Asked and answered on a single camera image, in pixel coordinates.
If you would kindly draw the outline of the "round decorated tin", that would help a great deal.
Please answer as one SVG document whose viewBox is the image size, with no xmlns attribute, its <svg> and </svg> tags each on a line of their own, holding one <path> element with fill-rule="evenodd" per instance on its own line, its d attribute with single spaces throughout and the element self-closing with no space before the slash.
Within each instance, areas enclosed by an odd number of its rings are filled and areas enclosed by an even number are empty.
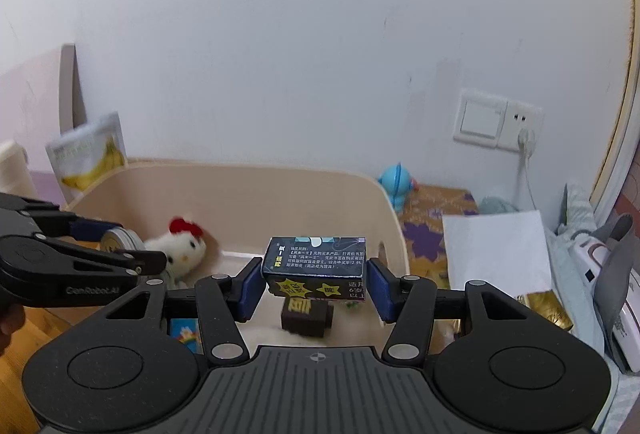
<svg viewBox="0 0 640 434">
<path fill-rule="evenodd" d="M 100 240 L 100 250 L 115 252 L 116 250 L 144 250 L 144 242 L 132 229 L 113 227 L 106 231 Z"/>
</svg>

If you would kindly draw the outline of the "colourful cartoon small box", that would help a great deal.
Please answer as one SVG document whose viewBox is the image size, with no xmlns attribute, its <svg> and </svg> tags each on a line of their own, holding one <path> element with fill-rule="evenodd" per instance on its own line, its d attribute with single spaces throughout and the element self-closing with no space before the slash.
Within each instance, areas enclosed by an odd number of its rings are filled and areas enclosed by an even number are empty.
<svg viewBox="0 0 640 434">
<path fill-rule="evenodd" d="M 200 327 L 196 318 L 171 318 L 169 336 L 185 345 L 192 353 L 203 353 Z"/>
</svg>

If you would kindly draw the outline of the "black square box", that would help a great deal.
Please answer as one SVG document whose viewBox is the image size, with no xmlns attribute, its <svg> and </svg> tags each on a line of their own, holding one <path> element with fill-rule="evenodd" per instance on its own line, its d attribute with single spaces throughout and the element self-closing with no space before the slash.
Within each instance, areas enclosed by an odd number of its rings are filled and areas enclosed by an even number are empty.
<svg viewBox="0 0 640 434">
<path fill-rule="evenodd" d="M 332 327 L 333 312 L 328 301 L 286 298 L 280 315 L 281 327 L 299 336 L 323 338 Z"/>
</svg>

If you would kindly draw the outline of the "black box yellow stars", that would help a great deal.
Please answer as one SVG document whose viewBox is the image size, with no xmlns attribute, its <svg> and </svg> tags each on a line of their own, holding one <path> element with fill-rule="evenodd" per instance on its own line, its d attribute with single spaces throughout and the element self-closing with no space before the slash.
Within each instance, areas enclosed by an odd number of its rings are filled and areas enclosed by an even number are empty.
<svg viewBox="0 0 640 434">
<path fill-rule="evenodd" d="M 363 301 L 366 261 L 364 237 L 273 237 L 262 278 L 277 297 Z"/>
</svg>

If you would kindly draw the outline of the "white plush toy red bow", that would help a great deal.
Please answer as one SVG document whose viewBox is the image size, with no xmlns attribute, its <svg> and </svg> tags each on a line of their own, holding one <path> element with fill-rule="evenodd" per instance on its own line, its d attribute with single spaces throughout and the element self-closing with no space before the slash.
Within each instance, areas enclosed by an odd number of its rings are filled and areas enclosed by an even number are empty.
<svg viewBox="0 0 640 434">
<path fill-rule="evenodd" d="M 186 276 L 202 263 L 206 253 L 204 231 L 183 217 L 174 217 L 165 234 L 145 240 L 143 244 L 146 250 L 165 253 L 167 264 L 162 277 L 168 289 L 188 287 L 184 281 Z"/>
</svg>

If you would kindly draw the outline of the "cream insulated bottle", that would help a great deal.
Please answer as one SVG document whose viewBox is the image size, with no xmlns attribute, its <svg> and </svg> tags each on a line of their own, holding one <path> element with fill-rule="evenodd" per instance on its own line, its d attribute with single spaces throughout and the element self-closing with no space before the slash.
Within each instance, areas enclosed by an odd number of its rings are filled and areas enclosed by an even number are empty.
<svg viewBox="0 0 640 434">
<path fill-rule="evenodd" d="M 27 198 L 38 197 L 28 171 L 26 150 L 12 139 L 0 145 L 0 191 Z"/>
</svg>

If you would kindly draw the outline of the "banana chips snack pouch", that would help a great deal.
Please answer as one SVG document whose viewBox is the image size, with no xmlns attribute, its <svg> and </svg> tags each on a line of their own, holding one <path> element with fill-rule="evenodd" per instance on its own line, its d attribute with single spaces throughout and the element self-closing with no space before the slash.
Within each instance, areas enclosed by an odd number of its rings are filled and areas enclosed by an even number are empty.
<svg viewBox="0 0 640 434">
<path fill-rule="evenodd" d="M 67 202 L 128 162 L 118 113 L 65 132 L 46 146 L 46 152 Z"/>
</svg>

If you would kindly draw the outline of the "gold foil snack bag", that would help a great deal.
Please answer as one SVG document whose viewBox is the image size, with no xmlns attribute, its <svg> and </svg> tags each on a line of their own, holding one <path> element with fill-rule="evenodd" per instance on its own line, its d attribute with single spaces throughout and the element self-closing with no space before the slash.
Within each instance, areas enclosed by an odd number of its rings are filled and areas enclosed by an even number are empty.
<svg viewBox="0 0 640 434">
<path fill-rule="evenodd" d="M 518 302 L 528 307 L 529 310 L 532 310 L 546 318 L 547 321 L 555 324 L 555 326 L 558 326 L 565 331 L 573 329 L 574 324 L 570 319 L 570 315 L 567 314 L 567 311 L 564 309 L 553 290 L 529 293 L 528 295 L 519 295 L 516 299 Z"/>
</svg>

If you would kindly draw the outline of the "beige plastic storage bin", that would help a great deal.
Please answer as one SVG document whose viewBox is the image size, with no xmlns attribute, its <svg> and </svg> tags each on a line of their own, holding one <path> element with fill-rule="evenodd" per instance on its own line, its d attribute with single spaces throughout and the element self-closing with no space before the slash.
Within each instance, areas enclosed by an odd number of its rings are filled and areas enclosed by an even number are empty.
<svg viewBox="0 0 640 434">
<path fill-rule="evenodd" d="M 366 241 L 397 276 L 409 269 L 398 218 L 382 187 L 352 173 L 136 162 L 92 185 L 68 206 L 83 217 L 110 221 L 148 239 L 174 217 L 204 229 L 206 257 L 190 284 L 212 274 L 235 275 L 264 255 L 276 236 L 350 236 Z"/>
</svg>

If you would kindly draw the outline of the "white paper bag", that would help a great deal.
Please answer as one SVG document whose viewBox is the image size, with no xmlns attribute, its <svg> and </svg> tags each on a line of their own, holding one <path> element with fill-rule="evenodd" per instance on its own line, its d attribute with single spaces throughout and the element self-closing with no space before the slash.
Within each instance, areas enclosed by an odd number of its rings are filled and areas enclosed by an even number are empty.
<svg viewBox="0 0 640 434">
<path fill-rule="evenodd" d="M 449 286 L 483 280 L 511 297 L 552 288 L 544 225 L 538 211 L 442 218 Z"/>
</svg>

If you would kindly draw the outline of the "white handheld appliance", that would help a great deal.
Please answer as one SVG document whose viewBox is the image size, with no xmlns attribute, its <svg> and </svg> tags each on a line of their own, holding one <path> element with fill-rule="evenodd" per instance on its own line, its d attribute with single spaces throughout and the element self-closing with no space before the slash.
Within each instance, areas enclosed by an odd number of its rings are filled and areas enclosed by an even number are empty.
<svg viewBox="0 0 640 434">
<path fill-rule="evenodd" d="M 606 350 L 624 373 L 639 374 L 639 273 L 634 236 L 617 241 L 578 233 L 570 248 L 593 297 Z"/>
</svg>

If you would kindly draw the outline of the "patterned brown purple cloth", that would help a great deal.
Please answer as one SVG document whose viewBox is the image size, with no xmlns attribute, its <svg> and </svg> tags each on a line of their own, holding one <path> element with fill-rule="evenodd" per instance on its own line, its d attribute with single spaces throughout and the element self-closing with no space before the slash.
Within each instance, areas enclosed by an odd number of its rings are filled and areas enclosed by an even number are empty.
<svg viewBox="0 0 640 434">
<path fill-rule="evenodd" d="M 398 215 L 404 235 L 410 273 L 449 288 L 448 261 L 444 239 L 445 215 L 477 215 L 472 194 L 463 188 L 419 184 L 408 194 Z"/>
</svg>

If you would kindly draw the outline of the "blue plush toy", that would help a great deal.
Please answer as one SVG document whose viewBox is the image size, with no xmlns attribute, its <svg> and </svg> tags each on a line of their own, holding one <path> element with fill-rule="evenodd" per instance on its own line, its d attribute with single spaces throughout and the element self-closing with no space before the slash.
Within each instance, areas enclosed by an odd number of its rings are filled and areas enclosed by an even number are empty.
<svg viewBox="0 0 640 434">
<path fill-rule="evenodd" d="M 416 191 L 419 184 L 401 162 L 387 168 L 378 178 L 390 204 L 396 213 L 401 213 L 412 191 Z"/>
</svg>

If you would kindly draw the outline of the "white wall switch socket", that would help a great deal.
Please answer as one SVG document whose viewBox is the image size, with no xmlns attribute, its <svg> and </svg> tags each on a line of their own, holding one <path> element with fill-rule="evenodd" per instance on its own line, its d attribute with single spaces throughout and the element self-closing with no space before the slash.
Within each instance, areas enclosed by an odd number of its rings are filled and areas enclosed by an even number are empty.
<svg viewBox="0 0 640 434">
<path fill-rule="evenodd" d="M 543 124 L 544 111 L 540 107 L 463 90 L 452 138 L 461 143 L 524 154 L 535 148 Z"/>
</svg>

